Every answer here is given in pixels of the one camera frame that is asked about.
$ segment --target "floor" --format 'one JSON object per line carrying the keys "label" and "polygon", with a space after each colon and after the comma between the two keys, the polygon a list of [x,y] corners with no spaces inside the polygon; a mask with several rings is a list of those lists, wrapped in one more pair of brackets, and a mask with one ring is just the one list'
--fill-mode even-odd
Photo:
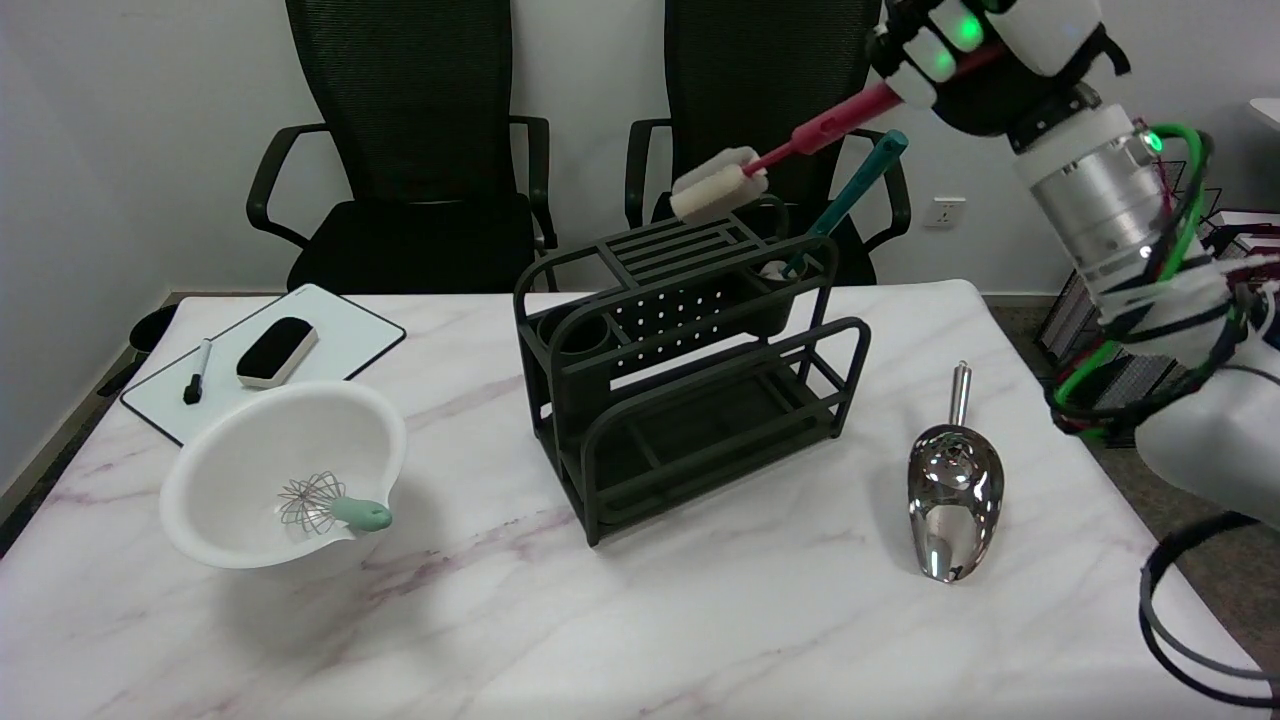
{"label": "floor", "polygon": [[[1038,375],[1050,368],[1032,338],[1043,309],[997,307],[992,314],[1014,346]],[[27,501],[0,524],[0,557],[40,507],[63,470],[106,411],[93,414],[59,454]],[[1211,515],[1217,509],[1160,480],[1134,450],[1092,448],[1098,464],[1156,537]],[[1280,673],[1280,533],[1249,528],[1216,538],[1187,555],[1179,568],[1192,585],[1263,670]],[[1274,688],[1280,694],[1280,687]],[[1280,720],[1280,711],[1274,714]]]}

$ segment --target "green led light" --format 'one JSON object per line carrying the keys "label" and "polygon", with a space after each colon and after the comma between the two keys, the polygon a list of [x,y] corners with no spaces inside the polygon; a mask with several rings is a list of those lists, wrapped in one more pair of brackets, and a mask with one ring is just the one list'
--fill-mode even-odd
{"label": "green led light", "polygon": [[956,41],[968,49],[974,49],[982,45],[982,23],[978,18],[969,15],[961,20],[960,28],[956,32]]}
{"label": "green led light", "polygon": [[938,53],[938,59],[933,61],[933,65],[937,68],[938,73],[947,74],[955,70],[956,59],[951,56],[951,53],[943,50]]}

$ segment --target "stainless steel scoop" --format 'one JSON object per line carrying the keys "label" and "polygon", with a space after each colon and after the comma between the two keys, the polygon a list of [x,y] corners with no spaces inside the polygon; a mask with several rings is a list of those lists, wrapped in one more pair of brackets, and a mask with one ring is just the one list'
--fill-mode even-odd
{"label": "stainless steel scoop", "polygon": [[968,577],[982,562],[1000,520],[1005,470],[987,438],[964,427],[973,370],[955,369],[951,423],[911,446],[908,502],[920,570],[941,583]]}

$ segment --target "office chair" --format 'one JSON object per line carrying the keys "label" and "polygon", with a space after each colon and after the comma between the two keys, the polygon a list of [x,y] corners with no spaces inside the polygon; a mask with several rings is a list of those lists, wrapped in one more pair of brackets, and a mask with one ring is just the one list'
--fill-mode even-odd
{"label": "office chair", "polygon": [[[508,114],[511,0],[285,0],[285,8],[324,122],[275,135],[247,211],[255,228],[302,249],[288,287],[511,292],[535,252],[557,246],[548,123]],[[527,197],[516,190],[511,124],[529,133]],[[353,200],[333,208],[308,240],[273,222],[268,202],[293,142],[311,132],[333,137]]]}
{"label": "office chair", "polygon": [[[860,91],[869,64],[867,37],[879,20],[879,0],[667,0],[666,65],[671,118],[631,126],[627,147],[626,217],[644,224],[649,140],[669,127],[672,177],[726,147],[764,152],[792,128]],[[874,145],[881,133],[850,135]],[[827,208],[840,143],[813,156],[795,156],[769,169],[769,192],[791,206],[792,232],[805,232]],[[838,284],[876,284],[870,251],[906,233],[911,201],[902,167],[886,176],[892,222],[863,242],[852,220],[832,233],[840,247]],[[657,202],[653,222],[672,217],[671,193]],[[771,220],[746,213],[753,229]]]}

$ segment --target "teal handle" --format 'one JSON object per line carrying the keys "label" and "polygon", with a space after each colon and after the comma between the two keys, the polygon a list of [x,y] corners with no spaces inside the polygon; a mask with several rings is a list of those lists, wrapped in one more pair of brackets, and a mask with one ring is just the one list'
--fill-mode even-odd
{"label": "teal handle", "polygon": [[893,163],[897,163],[908,145],[906,136],[900,131],[891,129],[884,133],[884,137],[876,143],[872,154],[863,160],[861,167],[858,168],[854,177],[845,184],[845,190],[840,191],[840,195],[831,201],[827,211],[809,229],[809,234],[831,234],[831,231],[836,229],[840,220],[845,219],[845,215],[854,209],[854,205],[861,200],[863,195],[867,195],[867,191],[876,184],[876,181],[887,173],[893,167]]}
{"label": "teal handle", "polygon": [[392,511],[372,500],[337,497],[329,505],[329,512],[352,529],[366,533],[385,530],[392,524]]}

